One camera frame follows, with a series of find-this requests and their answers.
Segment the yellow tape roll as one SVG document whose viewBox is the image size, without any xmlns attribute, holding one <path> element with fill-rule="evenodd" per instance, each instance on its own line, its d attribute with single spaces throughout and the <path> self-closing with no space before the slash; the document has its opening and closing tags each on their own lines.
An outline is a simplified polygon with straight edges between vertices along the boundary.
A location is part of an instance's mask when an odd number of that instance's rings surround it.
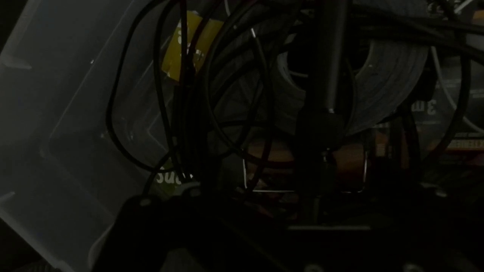
<svg viewBox="0 0 484 272">
<path fill-rule="evenodd" d="M 194 10 L 187 10 L 185 18 L 187 18 L 185 52 L 191 57 L 194 71 L 199 71 L 223 22 L 219 19 L 208 18 L 206 22 L 202 24 L 202 16 Z M 181 24 L 176 24 L 175 30 L 166 40 L 166 51 L 161 57 L 160 69 L 167 78 L 175 81 L 179 80 Z"/>
</svg>

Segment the black rod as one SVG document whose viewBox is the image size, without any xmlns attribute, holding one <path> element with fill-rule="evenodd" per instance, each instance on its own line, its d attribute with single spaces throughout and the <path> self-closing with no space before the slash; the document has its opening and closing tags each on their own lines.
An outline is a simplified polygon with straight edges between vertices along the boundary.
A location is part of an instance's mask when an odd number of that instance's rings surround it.
<svg viewBox="0 0 484 272">
<path fill-rule="evenodd" d="M 332 149 L 344 117 L 337 111 L 338 78 L 349 0 L 315 0 L 312 58 L 303 105 L 297 113 L 296 140 L 302 148 Z"/>
</svg>

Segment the clear plastic storage box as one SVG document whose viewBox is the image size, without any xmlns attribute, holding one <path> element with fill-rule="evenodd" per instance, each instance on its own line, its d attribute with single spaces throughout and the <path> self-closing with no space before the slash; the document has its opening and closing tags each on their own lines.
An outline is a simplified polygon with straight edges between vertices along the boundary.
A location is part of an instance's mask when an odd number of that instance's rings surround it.
<svg viewBox="0 0 484 272">
<path fill-rule="evenodd" d="M 152 52 L 172 0 L 1 0 L 1 219 L 58 272 L 92 272 L 122 204 L 166 143 Z"/>
</svg>

